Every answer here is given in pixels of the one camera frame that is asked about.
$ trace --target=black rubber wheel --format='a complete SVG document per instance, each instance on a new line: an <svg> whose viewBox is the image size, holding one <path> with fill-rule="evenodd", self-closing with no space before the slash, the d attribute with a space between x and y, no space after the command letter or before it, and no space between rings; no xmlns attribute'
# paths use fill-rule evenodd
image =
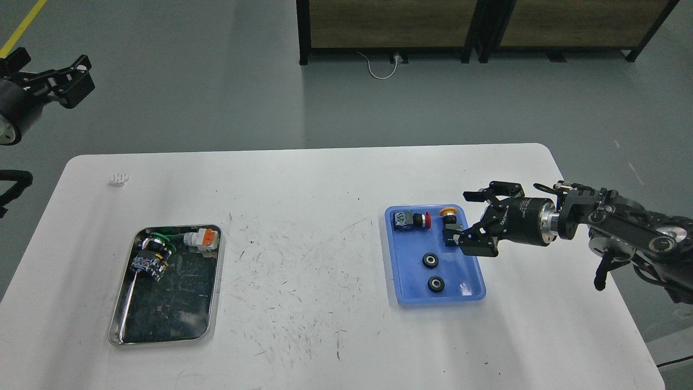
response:
<svg viewBox="0 0 693 390"><path fill-rule="evenodd" d="M426 268L435 268L438 266L438 256L435 253L426 253L421 258L421 262Z"/></svg>
<svg viewBox="0 0 693 390"><path fill-rule="evenodd" d="M443 281L443 278L440 276L431 276L431 279L428 280L428 289L433 292L440 292L443 291L445 288L445 282Z"/></svg>

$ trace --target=small white object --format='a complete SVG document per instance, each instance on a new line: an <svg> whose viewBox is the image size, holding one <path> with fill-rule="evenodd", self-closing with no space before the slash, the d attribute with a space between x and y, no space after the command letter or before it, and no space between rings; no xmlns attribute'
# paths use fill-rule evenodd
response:
<svg viewBox="0 0 693 390"><path fill-rule="evenodd" d="M121 187L125 185L125 182L127 182L129 179L130 177L125 173L116 173L111 177L111 180L108 181L108 184L115 187Z"/></svg>
<svg viewBox="0 0 693 390"><path fill-rule="evenodd" d="M193 252L213 251L219 245L219 232L212 229L199 229L197 232L185 233L183 244Z"/></svg>

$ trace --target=metal tray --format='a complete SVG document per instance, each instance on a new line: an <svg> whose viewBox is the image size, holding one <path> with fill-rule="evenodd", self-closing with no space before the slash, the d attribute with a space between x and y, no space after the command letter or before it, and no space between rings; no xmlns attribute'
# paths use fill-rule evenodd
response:
<svg viewBox="0 0 693 390"><path fill-rule="evenodd" d="M175 242L176 253L159 282L137 275L128 267L142 240L150 232L173 234L200 228L219 232L219 248L214 257L189 252L182 242ZM132 240L125 272L116 301L108 339L111 344L142 344L194 340L204 336L216 315L216 286L221 276L222 231L215 225L162 226L140 230Z"/></svg>

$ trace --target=floor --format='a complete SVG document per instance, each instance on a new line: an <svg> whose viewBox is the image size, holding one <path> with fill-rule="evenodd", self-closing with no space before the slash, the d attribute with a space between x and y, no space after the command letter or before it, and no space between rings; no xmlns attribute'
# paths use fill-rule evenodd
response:
<svg viewBox="0 0 693 390"><path fill-rule="evenodd" d="M0 43L33 4L3 3ZM680 2L635 63L412 54L381 81L356 54L300 67L291 1L50 1L19 41L33 56L26 71L85 53L96 90L74 110L46 107L0 153L0 167L34 175L0 223L0 296L63 167L82 154L540 142L571 181L693 216L692 19L693 2ZM373 62L390 72L384 56ZM614 278L645 341L693 325L690 308L631 269ZM688 388L691 367L664 373L667 388Z"/></svg>

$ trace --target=power outlet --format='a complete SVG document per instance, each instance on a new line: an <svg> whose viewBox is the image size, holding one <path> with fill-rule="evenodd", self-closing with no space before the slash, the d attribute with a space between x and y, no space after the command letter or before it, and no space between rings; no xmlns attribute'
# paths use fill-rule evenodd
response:
<svg viewBox="0 0 693 390"><path fill-rule="evenodd" d="M407 59L407 55L402 54L399 51L395 51L393 54L390 55L390 63L394 64L395 61L396 61L397 65L409 63L409 60Z"/></svg>

